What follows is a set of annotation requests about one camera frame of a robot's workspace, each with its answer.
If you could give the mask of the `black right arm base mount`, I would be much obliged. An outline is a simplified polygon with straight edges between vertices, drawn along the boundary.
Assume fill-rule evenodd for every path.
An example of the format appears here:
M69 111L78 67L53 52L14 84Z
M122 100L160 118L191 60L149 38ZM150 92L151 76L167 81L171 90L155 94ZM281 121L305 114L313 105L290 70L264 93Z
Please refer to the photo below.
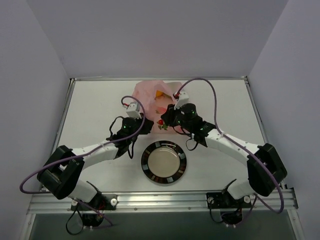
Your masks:
M247 195L234 199L227 191L206 193L206 204L210 219L216 224L225 224L226 227L236 228L246 219L243 210L248 214L253 209L251 198Z

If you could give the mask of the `pink plastic bag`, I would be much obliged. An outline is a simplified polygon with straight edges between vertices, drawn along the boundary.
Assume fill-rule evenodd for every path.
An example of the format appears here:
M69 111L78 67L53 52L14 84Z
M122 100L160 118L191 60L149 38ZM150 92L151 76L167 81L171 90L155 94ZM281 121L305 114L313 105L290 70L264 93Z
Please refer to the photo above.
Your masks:
M167 130L160 130L157 121L165 113L168 105L175 104L173 94L182 86L181 82L164 82L162 80L143 80L135 85L132 96L137 98L143 105L146 118L153 121L151 132L153 134L175 134L172 127ZM163 92L163 95L156 97L156 91Z

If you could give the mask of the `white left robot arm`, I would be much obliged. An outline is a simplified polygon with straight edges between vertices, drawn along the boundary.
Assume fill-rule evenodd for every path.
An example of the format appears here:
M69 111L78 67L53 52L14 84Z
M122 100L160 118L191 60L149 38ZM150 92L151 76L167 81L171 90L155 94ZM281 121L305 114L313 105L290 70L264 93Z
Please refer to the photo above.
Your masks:
M149 134L153 125L147 118L123 117L120 130L101 143L81 148L61 145L45 163L48 168L40 171L36 178L58 200L71 198L82 201L90 210L97 210L107 205L107 199L93 184L80 180L82 171L126 153L133 158L133 150L129 148L134 147L138 135Z

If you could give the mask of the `red fake berries sprig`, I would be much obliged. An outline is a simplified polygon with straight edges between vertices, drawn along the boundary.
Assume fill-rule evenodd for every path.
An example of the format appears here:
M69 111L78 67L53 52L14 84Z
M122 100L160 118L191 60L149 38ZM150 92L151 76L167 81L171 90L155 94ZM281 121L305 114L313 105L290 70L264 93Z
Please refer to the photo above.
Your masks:
M165 131L168 130L168 126L165 124L165 122L162 119L158 120L156 123L160 130L165 130Z

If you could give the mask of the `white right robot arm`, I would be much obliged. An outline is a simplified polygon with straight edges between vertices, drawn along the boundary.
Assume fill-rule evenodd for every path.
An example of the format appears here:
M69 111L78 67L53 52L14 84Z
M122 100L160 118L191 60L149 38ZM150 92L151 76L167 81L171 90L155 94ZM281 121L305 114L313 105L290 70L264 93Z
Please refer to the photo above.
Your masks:
M237 179L225 187L222 200L227 206L234 206L240 198L248 195L269 196L276 184L279 185L288 175L273 145L253 144L218 131L215 124L203 120L197 114L193 103L186 103L179 109L170 104L160 118L169 127L179 126L189 132L198 144L218 150L247 167L247 180Z

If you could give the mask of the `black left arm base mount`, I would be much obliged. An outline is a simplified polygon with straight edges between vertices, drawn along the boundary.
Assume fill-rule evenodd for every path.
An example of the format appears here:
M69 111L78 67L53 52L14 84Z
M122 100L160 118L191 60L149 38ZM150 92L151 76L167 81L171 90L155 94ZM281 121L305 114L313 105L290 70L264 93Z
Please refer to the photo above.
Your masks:
M107 229L116 226L104 213L104 211L115 211L117 209L118 200L115 196L107 197L98 192L90 202L84 202L75 197L71 199L71 210L73 212L69 220L77 214L83 230L85 228L90 230Z

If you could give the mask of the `orange fake fruit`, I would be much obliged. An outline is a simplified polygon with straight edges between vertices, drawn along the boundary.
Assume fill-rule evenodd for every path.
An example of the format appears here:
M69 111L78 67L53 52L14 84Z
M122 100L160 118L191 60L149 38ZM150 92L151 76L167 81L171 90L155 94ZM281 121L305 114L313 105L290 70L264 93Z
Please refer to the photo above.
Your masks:
M155 93L155 97L158 98L158 97L161 97L164 93L162 91L156 91Z

